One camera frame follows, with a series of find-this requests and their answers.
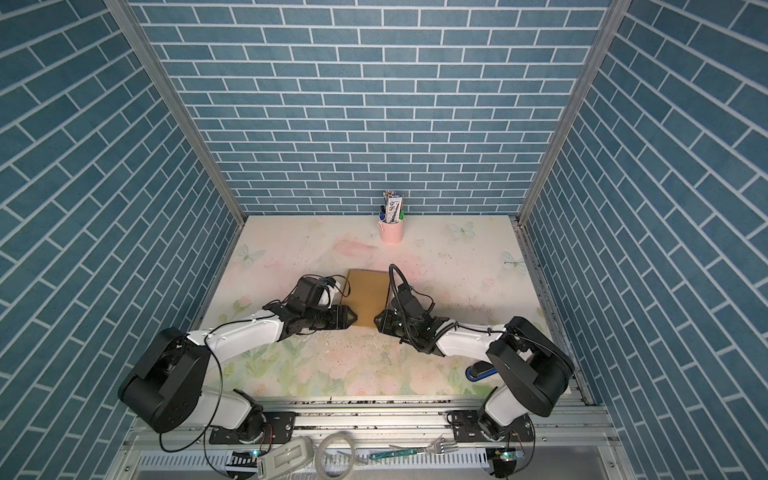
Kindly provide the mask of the brown cardboard paper box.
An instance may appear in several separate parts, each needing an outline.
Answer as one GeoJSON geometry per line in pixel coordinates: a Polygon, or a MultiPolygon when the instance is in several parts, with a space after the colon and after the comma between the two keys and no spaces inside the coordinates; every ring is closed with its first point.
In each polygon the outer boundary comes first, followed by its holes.
{"type": "Polygon", "coordinates": [[[374,319],[386,309],[389,297],[389,276],[383,271],[351,269],[347,279],[351,292],[341,301],[356,315],[357,327],[376,330],[374,319]]]}

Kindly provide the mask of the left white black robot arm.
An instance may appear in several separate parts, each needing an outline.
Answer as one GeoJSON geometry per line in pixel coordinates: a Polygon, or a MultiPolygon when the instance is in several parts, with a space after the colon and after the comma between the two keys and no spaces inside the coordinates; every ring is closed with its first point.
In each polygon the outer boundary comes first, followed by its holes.
{"type": "Polygon", "coordinates": [[[285,298],[243,319],[206,330],[164,329],[123,380],[118,398],[158,434],[218,427],[240,443],[253,443],[264,435],[262,406],[241,390],[206,387],[207,375],[221,375],[226,361],[257,347],[349,328],[357,316],[341,301],[351,292],[344,276],[307,274],[285,298]]]}

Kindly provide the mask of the aluminium frame rail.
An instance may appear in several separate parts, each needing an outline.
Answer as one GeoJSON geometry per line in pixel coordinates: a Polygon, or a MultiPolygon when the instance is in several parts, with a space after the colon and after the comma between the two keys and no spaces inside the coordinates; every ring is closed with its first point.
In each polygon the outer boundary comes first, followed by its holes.
{"type": "MultiPolygon", "coordinates": [[[[314,460],[278,479],[344,475],[349,479],[489,479],[501,471],[509,479],[630,479],[633,471],[606,411],[564,396],[548,417],[528,415],[532,442],[458,443],[443,455],[419,454],[371,461],[390,445],[422,447],[440,436],[454,440],[445,414],[480,410],[471,397],[271,398],[264,412],[297,414],[291,440],[309,438],[314,460]]],[[[259,479],[260,457],[283,444],[212,445],[211,428],[180,427],[166,434],[138,422],[108,471],[111,479],[259,479]]]]}

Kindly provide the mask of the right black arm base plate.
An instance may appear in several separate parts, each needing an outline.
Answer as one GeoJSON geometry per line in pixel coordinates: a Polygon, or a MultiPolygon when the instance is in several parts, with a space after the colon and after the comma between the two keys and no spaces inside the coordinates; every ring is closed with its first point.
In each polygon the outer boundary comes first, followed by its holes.
{"type": "Polygon", "coordinates": [[[458,443],[479,442],[532,442],[534,425],[528,415],[514,420],[509,426],[498,426],[490,417],[478,410],[451,410],[445,419],[453,438],[458,443]]]}

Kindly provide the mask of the green handled tool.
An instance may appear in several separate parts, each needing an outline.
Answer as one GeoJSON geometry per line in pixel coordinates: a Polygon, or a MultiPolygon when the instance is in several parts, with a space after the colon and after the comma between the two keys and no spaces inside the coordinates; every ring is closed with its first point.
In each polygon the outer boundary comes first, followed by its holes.
{"type": "Polygon", "coordinates": [[[418,448],[402,448],[389,451],[374,452],[368,455],[368,459],[371,461],[379,461],[390,458],[402,458],[408,456],[414,456],[420,453],[418,448]]]}

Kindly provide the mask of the floral table mat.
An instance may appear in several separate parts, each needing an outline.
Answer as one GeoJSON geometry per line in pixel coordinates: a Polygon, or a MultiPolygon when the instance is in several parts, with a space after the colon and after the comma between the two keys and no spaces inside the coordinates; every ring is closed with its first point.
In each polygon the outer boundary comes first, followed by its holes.
{"type": "MultiPolygon", "coordinates": [[[[388,245],[371,216],[253,216],[235,244],[203,328],[256,314],[285,297],[300,276],[398,266],[438,316],[463,325],[502,325],[522,316],[547,329],[507,216],[411,216],[388,245]]],[[[210,388],[256,398],[316,396],[484,397],[498,376],[472,382],[469,360],[425,355],[357,322],[297,335],[210,370],[210,388]]]]}

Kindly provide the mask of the white plastic device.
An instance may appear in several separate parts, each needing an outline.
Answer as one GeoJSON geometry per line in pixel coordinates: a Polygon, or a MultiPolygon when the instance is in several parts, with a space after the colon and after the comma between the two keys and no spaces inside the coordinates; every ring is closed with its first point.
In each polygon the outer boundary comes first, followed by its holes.
{"type": "Polygon", "coordinates": [[[278,479],[303,469],[314,460],[313,442],[298,437],[264,454],[258,461],[259,479],[278,479]]]}

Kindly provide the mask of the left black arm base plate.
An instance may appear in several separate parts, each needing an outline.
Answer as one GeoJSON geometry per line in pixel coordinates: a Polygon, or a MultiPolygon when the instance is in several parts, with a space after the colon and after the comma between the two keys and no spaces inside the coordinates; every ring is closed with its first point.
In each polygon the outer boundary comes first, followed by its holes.
{"type": "Polygon", "coordinates": [[[291,440],[297,414],[294,412],[262,412],[250,415],[236,429],[211,428],[212,445],[284,444],[291,440]]]}

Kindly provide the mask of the blue black stapler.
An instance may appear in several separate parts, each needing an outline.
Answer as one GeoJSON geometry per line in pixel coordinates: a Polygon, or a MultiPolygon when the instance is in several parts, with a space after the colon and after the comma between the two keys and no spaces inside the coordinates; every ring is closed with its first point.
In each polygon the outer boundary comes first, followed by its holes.
{"type": "Polygon", "coordinates": [[[470,382],[478,382],[496,373],[497,369],[486,361],[478,361],[465,370],[465,376],[470,382]]]}

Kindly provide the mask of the pink pen holder cup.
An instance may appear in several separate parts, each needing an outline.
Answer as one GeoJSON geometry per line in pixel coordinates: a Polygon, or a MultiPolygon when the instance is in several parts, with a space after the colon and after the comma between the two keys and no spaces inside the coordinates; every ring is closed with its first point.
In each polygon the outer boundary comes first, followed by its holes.
{"type": "Polygon", "coordinates": [[[400,243],[404,237],[404,226],[404,220],[393,223],[380,220],[378,222],[378,229],[381,241],[390,245],[400,243]]]}

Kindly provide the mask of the silver fork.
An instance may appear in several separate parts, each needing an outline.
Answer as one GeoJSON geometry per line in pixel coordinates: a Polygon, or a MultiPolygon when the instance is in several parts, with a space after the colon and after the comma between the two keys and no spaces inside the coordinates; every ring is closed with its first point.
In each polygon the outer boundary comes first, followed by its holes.
{"type": "Polygon", "coordinates": [[[398,445],[390,445],[400,456],[430,454],[430,455],[443,455],[455,452],[459,449],[459,445],[454,440],[448,440],[443,436],[438,437],[426,446],[422,447],[404,447],[398,445]]]}

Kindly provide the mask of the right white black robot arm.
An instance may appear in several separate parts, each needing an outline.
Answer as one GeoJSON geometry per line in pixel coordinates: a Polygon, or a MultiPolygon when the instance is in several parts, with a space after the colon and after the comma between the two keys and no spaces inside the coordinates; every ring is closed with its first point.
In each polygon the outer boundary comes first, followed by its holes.
{"type": "Polygon", "coordinates": [[[431,314],[396,265],[388,267],[391,299],[375,319],[377,330],[420,353],[466,357],[485,362],[504,385],[496,388],[478,413],[478,426],[491,440],[509,434],[528,414],[551,415],[569,386],[574,364],[557,345],[521,316],[503,326],[470,326],[431,314]]]}

